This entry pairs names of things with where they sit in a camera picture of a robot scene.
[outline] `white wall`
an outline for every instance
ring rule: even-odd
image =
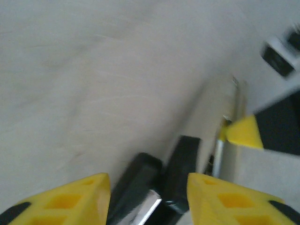
[[[300,84],[261,59],[298,0],[0,3],[0,211],[138,151],[161,157],[206,77],[249,82],[249,112]]]

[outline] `white floor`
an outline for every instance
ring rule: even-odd
[[[0,211],[93,173],[114,185],[140,151],[163,158],[207,78],[245,79],[248,113],[299,85],[260,57],[299,11],[298,0],[2,1]],[[300,159],[265,154],[241,155],[236,182],[300,210]]]

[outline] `floor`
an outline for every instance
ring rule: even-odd
[[[298,0],[1,2],[0,211],[93,173],[113,186],[140,151],[164,158],[207,80],[246,80],[248,113],[299,86],[260,57],[299,11]],[[235,182],[300,210],[299,158],[240,157]]]

